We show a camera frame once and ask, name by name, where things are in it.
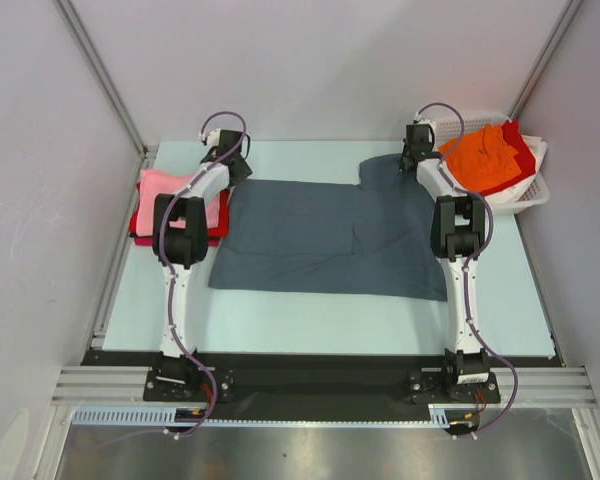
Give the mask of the grey blue t shirt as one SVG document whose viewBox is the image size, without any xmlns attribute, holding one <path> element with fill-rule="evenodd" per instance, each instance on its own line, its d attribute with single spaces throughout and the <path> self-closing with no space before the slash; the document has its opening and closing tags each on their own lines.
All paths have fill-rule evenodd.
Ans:
<svg viewBox="0 0 600 480">
<path fill-rule="evenodd" d="M 445 300 L 429 244 L 434 201 L 398 162 L 361 162 L 356 184 L 244 181 L 210 287 Z"/>
</svg>

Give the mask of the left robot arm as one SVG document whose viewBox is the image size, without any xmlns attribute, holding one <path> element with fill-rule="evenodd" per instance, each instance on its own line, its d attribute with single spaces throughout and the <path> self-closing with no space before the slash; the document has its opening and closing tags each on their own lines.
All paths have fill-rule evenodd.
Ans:
<svg viewBox="0 0 600 480">
<path fill-rule="evenodd" d="M 159 194 L 154 202 L 152 248 L 163 267 L 165 309 L 160 351 L 143 394 L 146 401 L 188 401 L 208 385 L 196 358 L 190 299 L 209 249 L 206 208 L 252 170 L 246 162 L 248 134 L 218 128 L 204 134 L 202 143 L 208 151 L 191 180 L 170 194 Z"/>
</svg>

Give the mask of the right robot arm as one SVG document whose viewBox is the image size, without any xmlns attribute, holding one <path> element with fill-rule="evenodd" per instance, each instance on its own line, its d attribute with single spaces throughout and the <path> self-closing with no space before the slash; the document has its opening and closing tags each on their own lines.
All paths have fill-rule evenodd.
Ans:
<svg viewBox="0 0 600 480">
<path fill-rule="evenodd" d="M 443 271 L 449 308 L 450 343 L 430 388 L 448 402 L 470 402 L 491 374 L 478 320 L 477 267 L 491 239 L 492 214 L 482 197 L 452 178 L 435 150 L 435 129 L 429 121 L 406 126 L 400 169 L 434 200 L 430 248 Z"/>
</svg>

